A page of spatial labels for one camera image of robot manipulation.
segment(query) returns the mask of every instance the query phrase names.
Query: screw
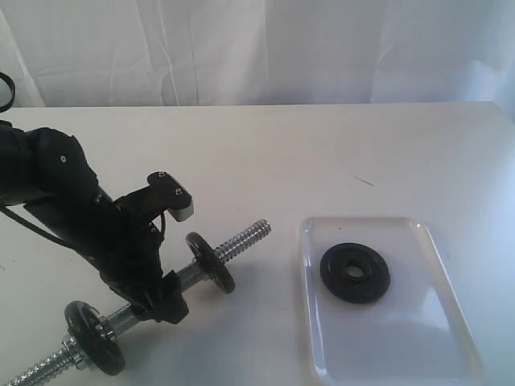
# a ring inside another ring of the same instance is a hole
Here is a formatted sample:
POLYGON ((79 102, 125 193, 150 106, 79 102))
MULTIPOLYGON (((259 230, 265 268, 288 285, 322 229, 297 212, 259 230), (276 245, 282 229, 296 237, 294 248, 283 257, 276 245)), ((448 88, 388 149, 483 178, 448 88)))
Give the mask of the screw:
MULTIPOLYGON (((232 239, 225 241, 214 250, 214 253, 221 260, 222 264, 225 264, 267 236, 270 231, 271 227, 268 222, 266 220, 259 220, 243 232, 235 235, 232 239)), ((196 262, 182 268, 177 275, 181 281, 182 291, 187 290, 199 281, 210 278, 196 262)), ((106 318, 105 327, 107 331, 113 332, 111 339, 115 340, 119 335, 136 326, 139 322, 134 316, 130 304, 127 304, 106 318)), ((90 365, 90 362, 87 355, 76 344, 75 339, 67 335, 63 340, 62 347, 58 351, 49 355, 32 368, 27 369, 4 386, 36 386, 37 384, 45 384, 73 364, 79 370, 83 370, 90 365)))

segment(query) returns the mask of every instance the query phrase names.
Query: clear plastic tray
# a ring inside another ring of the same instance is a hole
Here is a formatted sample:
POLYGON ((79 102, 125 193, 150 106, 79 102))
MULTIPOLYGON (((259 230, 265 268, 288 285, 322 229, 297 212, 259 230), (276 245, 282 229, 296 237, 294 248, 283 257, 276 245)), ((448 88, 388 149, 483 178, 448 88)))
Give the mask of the clear plastic tray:
POLYGON ((313 368, 330 385, 483 384, 480 358, 431 235, 399 218, 311 218, 300 227, 313 368), (319 275, 333 245, 369 246, 385 259, 389 289, 355 305, 319 275))

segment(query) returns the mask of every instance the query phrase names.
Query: black rubber washer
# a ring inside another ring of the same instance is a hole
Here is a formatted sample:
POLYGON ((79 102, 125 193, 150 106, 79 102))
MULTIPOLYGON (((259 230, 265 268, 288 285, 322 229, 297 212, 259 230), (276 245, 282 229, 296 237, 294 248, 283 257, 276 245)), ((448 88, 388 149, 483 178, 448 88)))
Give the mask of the black rubber washer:
POLYGON ((233 276, 225 267, 225 264, 216 257, 204 238, 198 233, 192 232, 186 236, 186 243, 195 255, 196 262, 214 280, 216 285, 225 294, 230 294, 236 288, 233 276))
POLYGON ((109 376, 117 375, 126 365, 120 347, 109 337, 102 337, 98 326, 101 320, 88 303, 71 302, 64 309, 68 333, 91 361, 109 376))
POLYGON ((351 303, 375 302, 389 287, 388 265, 373 249, 355 243, 330 248, 320 261, 323 283, 338 298, 351 303))

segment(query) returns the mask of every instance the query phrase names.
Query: white backdrop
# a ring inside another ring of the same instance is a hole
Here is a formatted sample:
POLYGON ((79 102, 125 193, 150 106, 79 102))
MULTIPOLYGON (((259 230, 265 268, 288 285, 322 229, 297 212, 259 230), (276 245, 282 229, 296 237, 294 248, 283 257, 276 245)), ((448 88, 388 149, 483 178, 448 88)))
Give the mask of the white backdrop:
POLYGON ((513 0, 0 0, 21 106, 494 100, 515 118, 513 38, 513 0))

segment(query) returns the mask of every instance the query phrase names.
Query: silver threaded rod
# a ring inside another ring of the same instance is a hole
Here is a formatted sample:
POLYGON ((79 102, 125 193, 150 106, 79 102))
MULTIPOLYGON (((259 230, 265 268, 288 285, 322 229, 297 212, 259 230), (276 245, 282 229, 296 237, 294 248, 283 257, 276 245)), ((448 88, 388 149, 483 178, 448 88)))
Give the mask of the silver threaded rod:
MULTIPOLYGON (((239 255, 271 232, 270 224, 266 220, 256 221, 235 237, 225 241, 215 249, 216 256, 225 264, 239 255)), ((183 289, 190 288, 203 280, 204 275, 196 263, 181 269, 177 275, 181 279, 183 289)), ((116 336, 119 336, 139 323, 134 316, 130 304, 123 306, 107 317, 107 321, 116 336)), ((73 365, 73 359, 66 347, 61 348, 46 359, 29 368, 4 386, 36 386, 45 384, 58 376, 61 372, 73 365)))
POLYGON ((7 382, 6 386, 35 386, 37 384, 45 384, 72 365, 72 357, 69 355, 66 347, 62 347, 41 362, 27 369, 23 374, 7 382))

